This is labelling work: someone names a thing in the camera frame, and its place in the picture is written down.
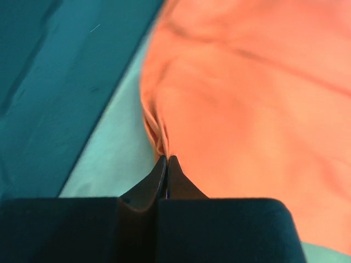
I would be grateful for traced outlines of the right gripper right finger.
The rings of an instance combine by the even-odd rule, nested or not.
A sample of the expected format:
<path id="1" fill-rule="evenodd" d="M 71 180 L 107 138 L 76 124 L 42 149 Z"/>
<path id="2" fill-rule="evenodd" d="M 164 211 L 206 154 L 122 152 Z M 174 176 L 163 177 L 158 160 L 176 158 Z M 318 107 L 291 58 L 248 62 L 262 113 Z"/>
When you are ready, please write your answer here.
<path id="1" fill-rule="evenodd" d="M 305 262 L 292 215 L 271 198 L 206 197 L 169 159 L 159 262 Z"/>

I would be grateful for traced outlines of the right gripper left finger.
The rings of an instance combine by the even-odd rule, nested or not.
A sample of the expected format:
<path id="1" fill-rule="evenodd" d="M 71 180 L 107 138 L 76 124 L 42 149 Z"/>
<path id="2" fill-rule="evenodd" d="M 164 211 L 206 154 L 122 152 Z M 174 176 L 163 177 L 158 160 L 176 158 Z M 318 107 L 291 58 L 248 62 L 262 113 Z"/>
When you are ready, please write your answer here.
<path id="1" fill-rule="evenodd" d="M 154 262 L 167 160 L 120 197 L 1 204 L 1 262 Z"/>

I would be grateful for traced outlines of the orange t shirt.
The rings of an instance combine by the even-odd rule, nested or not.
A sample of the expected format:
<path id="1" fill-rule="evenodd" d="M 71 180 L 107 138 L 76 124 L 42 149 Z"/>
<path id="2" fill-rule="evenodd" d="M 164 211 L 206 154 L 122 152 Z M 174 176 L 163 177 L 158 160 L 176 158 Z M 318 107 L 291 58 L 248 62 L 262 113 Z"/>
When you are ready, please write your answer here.
<path id="1" fill-rule="evenodd" d="M 209 197 L 270 197 L 350 254 L 350 1 L 165 1 L 145 129 Z"/>

